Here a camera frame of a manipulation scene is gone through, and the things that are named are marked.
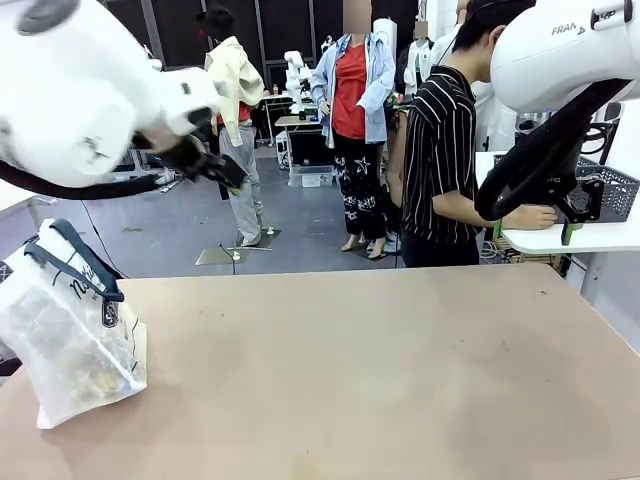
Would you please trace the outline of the metal floor plate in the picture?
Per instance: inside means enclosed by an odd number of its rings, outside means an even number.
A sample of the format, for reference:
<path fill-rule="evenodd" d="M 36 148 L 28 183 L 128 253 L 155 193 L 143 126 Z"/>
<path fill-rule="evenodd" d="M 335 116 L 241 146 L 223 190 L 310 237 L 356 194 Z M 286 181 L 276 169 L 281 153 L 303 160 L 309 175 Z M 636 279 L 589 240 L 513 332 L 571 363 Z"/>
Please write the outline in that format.
<path fill-rule="evenodd" d="M 196 266 L 208 265 L 236 265 L 245 263 L 251 252 L 271 252 L 269 247 L 233 246 L 226 247 L 219 244 L 205 248 L 197 258 Z"/>

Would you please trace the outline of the black cabinet box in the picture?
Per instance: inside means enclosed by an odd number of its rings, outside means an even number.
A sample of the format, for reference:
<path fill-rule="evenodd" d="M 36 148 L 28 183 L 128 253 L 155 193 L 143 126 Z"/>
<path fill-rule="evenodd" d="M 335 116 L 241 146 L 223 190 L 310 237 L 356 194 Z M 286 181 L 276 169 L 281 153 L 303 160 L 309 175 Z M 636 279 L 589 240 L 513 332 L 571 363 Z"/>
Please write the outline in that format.
<path fill-rule="evenodd" d="M 321 130 L 290 131 L 289 141 L 294 166 L 328 166 L 334 162 L 332 151 L 326 146 Z"/>

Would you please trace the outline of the clear plastic storage box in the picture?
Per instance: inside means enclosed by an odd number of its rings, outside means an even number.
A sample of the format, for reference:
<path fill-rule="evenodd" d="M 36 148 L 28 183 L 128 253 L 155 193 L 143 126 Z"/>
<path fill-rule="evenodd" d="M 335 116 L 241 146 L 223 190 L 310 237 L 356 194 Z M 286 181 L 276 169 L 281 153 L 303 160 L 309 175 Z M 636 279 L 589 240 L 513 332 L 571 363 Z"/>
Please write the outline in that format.
<path fill-rule="evenodd" d="M 288 185 L 294 188 L 331 187 L 334 181 L 334 168 L 330 165 L 296 166 L 289 172 Z"/>

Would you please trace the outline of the person in white coat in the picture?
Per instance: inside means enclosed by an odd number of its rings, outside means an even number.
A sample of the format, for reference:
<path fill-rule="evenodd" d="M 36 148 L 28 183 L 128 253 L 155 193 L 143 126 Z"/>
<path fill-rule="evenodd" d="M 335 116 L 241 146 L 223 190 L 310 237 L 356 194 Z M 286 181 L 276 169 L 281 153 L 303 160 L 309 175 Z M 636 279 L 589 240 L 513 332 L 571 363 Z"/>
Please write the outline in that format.
<path fill-rule="evenodd" d="M 415 95 L 430 72 L 431 50 L 434 42 L 429 37 L 429 23 L 417 20 L 414 41 L 410 44 L 404 70 L 405 94 Z"/>

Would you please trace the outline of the white side table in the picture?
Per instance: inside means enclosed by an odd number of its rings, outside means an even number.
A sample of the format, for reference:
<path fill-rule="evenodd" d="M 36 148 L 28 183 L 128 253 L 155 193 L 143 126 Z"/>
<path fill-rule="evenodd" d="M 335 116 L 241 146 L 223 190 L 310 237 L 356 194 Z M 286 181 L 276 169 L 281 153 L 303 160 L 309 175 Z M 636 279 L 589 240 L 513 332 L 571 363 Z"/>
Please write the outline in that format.
<path fill-rule="evenodd" d="M 517 251 L 534 255 L 640 251 L 640 198 L 626 222 L 584 224 L 572 233 L 568 245 L 561 242 L 562 230 L 556 224 L 540 231 L 507 229 L 501 236 Z"/>

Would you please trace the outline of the person's right forearm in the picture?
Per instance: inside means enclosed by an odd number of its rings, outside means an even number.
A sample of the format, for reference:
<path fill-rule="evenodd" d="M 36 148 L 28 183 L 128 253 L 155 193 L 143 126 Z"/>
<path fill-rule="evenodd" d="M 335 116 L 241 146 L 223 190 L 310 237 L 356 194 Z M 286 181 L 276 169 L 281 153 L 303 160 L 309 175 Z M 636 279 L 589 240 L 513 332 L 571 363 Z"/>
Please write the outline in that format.
<path fill-rule="evenodd" d="M 464 197 L 459 191 L 452 191 L 435 196 L 432 199 L 433 208 L 436 214 L 460 223 L 476 227 L 494 227 L 498 221 L 489 221 L 479 215 L 475 209 L 474 202 Z M 500 220 L 504 228 L 516 228 L 524 218 L 526 208 L 517 208 Z"/>

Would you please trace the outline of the translucent white shopping bag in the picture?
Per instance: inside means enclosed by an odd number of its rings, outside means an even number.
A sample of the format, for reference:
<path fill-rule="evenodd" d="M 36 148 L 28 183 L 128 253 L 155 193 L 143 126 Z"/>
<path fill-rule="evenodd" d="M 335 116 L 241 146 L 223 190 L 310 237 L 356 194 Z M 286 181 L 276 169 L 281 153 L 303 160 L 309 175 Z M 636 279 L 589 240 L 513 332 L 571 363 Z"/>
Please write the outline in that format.
<path fill-rule="evenodd" d="M 64 219 L 0 261 L 0 343 L 26 368 L 39 429 L 146 389 L 147 327 L 120 277 Z"/>

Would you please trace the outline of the person in red shirt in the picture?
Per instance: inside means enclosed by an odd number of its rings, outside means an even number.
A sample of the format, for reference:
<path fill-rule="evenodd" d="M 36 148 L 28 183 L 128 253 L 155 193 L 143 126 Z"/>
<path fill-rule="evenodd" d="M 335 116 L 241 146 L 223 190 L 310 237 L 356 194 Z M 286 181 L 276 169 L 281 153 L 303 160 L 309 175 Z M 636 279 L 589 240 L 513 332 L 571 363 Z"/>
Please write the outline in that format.
<path fill-rule="evenodd" d="M 385 102 L 394 89 L 395 62 L 372 32 L 371 0 L 343 0 L 344 34 L 323 53 L 311 95 L 334 156 L 348 240 L 344 252 L 372 244 L 371 260 L 384 256 L 380 156 L 387 141 Z"/>

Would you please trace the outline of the person in cream jacket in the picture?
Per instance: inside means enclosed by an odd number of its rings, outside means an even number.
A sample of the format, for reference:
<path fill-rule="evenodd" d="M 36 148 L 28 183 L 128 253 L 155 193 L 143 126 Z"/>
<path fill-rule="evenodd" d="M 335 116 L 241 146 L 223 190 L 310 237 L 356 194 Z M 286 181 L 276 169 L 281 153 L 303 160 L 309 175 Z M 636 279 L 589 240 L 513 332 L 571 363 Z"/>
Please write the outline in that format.
<path fill-rule="evenodd" d="M 231 157 L 246 172 L 230 203 L 241 245 L 254 247 L 261 240 L 263 203 L 251 112 L 263 98 L 264 82 L 234 34 L 235 17 L 228 8 L 212 3 L 197 15 L 197 21 L 214 42 L 205 56 L 204 70 L 224 90 L 211 120 L 211 135 L 217 139 L 220 154 Z"/>

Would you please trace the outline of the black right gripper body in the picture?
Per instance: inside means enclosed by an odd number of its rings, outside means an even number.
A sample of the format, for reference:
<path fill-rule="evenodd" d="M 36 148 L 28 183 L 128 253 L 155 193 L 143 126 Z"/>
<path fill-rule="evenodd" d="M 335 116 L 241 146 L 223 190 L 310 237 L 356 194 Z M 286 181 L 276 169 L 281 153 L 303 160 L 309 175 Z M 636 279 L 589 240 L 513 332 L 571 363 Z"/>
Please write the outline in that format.
<path fill-rule="evenodd" d="M 537 180 L 537 204 L 554 207 L 563 213 L 578 211 L 572 197 L 578 181 L 575 167 L 563 167 L 544 172 Z"/>

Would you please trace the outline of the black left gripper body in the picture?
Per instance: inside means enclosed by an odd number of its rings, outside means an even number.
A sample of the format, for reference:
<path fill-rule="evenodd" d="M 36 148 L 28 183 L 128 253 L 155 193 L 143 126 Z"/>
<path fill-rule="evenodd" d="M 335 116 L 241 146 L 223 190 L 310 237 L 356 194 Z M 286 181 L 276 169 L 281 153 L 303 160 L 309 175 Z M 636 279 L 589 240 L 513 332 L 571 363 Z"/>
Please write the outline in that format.
<path fill-rule="evenodd" d="M 171 164 L 190 180 L 204 177 L 216 182 L 222 181 L 222 157 L 212 154 L 197 137 L 183 137 L 172 147 Z"/>

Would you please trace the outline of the person's right hand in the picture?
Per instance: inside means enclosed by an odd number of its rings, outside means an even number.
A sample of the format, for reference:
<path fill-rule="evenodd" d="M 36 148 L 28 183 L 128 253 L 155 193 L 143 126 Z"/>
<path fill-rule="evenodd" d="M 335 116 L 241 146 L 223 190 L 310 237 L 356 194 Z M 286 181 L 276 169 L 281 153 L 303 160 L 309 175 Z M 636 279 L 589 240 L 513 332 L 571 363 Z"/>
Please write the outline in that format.
<path fill-rule="evenodd" d="M 549 206 L 523 205 L 518 209 L 519 230 L 538 231 L 552 227 L 557 220 L 555 209 Z"/>

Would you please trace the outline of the person in striped black shirt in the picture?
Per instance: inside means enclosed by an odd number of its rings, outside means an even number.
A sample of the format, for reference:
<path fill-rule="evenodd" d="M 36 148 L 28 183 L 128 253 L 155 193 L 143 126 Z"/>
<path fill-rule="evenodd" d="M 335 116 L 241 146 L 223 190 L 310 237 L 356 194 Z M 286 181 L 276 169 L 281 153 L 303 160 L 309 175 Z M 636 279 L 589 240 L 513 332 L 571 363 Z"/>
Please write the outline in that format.
<path fill-rule="evenodd" d="M 475 82 L 490 79 L 499 36 L 516 17 L 513 0 L 468 0 L 449 59 L 432 68 L 411 105 L 405 144 L 401 256 L 408 268 L 476 265 L 476 227 L 435 213 L 452 191 L 475 202 Z"/>

